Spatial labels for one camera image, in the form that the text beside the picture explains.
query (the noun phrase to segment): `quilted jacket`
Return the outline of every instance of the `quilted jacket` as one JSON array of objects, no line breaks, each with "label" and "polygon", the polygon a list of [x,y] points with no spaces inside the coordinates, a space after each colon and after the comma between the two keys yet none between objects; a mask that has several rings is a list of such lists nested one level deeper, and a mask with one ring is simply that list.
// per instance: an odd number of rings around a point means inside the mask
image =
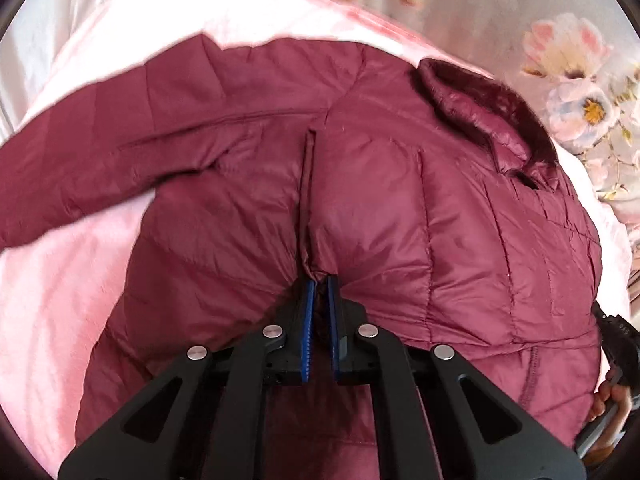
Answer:
[{"label": "quilted jacket", "polygon": [[[269,319],[300,276],[406,344],[447,343],[570,446],[600,363],[596,229],[504,85],[357,43],[189,38],[82,88],[0,150],[0,250],[146,189],[79,442],[195,344]],[[270,399],[270,479],[378,476],[366,388]]]}]

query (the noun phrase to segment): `hand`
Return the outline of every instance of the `hand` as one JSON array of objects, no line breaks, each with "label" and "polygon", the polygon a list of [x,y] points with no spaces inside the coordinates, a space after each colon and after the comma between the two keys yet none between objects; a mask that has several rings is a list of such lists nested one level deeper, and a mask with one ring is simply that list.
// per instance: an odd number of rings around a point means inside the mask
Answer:
[{"label": "hand", "polygon": [[600,438],[593,446],[591,446],[589,453],[612,447],[616,441],[616,437],[620,431],[622,431],[629,413],[631,413],[633,404],[631,399],[631,388],[620,384],[611,386],[609,380],[613,375],[614,371],[609,370],[606,375],[607,380],[599,386],[597,393],[593,395],[593,405],[589,410],[587,422],[591,422],[596,417],[604,413],[605,402],[610,398],[618,405],[618,412],[605,428]]}]

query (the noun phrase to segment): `bed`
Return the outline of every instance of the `bed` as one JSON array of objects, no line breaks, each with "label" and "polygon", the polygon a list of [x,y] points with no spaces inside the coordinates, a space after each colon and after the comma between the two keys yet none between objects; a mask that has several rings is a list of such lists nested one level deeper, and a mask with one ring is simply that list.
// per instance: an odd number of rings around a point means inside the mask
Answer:
[{"label": "bed", "polygon": [[[60,35],[53,35],[58,42],[41,51],[40,30],[59,20],[45,16],[34,27],[31,17],[50,1],[55,0],[34,0],[31,6],[27,1],[15,30],[0,43],[4,138],[19,135],[22,124],[87,82],[139,64],[200,30],[221,46],[260,44],[277,36],[331,38],[372,44],[414,64],[439,57],[486,72],[407,28],[337,0],[84,0],[77,3],[82,10],[76,9],[82,18],[62,25]],[[32,49],[23,47],[25,37],[33,38]],[[31,65],[27,60],[34,55],[39,62]],[[17,59],[33,73],[7,72],[4,67],[15,66],[5,59]],[[626,229],[597,199],[580,160],[557,149],[600,235],[605,270],[598,300],[608,314],[630,317]],[[137,197],[0,255],[0,406],[53,477],[74,444],[89,354],[122,291],[126,262],[152,198],[152,193]]]}]

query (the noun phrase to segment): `round metal rivet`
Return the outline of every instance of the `round metal rivet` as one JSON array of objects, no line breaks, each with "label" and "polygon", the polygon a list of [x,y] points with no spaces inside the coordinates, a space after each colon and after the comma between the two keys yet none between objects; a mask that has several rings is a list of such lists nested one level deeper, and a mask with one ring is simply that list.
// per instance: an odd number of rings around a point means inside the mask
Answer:
[{"label": "round metal rivet", "polygon": [[378,327],[369,323],[365,323],[364,325],[360,325],[358,327],[358,334],[360,334],[362,337],[375,337],[378,335]]},{"label": "round metal rivet", "polygon": [[453,356],[456,354],[456,351],[449,345],[438,345],[436,346],[433,353],[438,359],[448,361],[449,359],[453,358]]},{"label": "round metal rivet", "polygon": [[282,327],[280,325],[267,325],[262,330],[262,335],[269,339],[274,339],[282,335]]},{"label": "round metal rivet", "polygon": [[207,349],[204,346],[192,346],[187,350],[187,357],[192,361],[199,361],[207,356]]}]

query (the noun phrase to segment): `pink sheet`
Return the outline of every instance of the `pink sheet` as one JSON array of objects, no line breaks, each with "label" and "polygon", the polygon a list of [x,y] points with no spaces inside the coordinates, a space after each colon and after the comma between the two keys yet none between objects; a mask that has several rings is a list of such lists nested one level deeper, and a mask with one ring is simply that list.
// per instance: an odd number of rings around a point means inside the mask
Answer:
[{"label": "pink sheet", "polygon": [[[449,59],[415,34],[333,0],[110,0],[62,49],[27,118],[85,83],[139,64],[200,30],[221,46],[278,36],[332,38],[369,43],[414,64],[423,57]],[[568,173],[582,183],[588,200],[593,192],[576,162],[581,172]],[[73,446],[89,354],[122,291],[151,199],[151,193],[140,196],[0,256],[0,404],[53,476]],[[597,202],[590,207],[600,211]],[[601,213],[592,216],[598,217],[612,254],[628,252],[628,243],[622,248],[616,239],[623,227]],[[603,289],[603,305],[628,315],[628,301],[622,299],[628,268],[624,276],[621,266],[608,266],[612,278],[610,289]]]}]

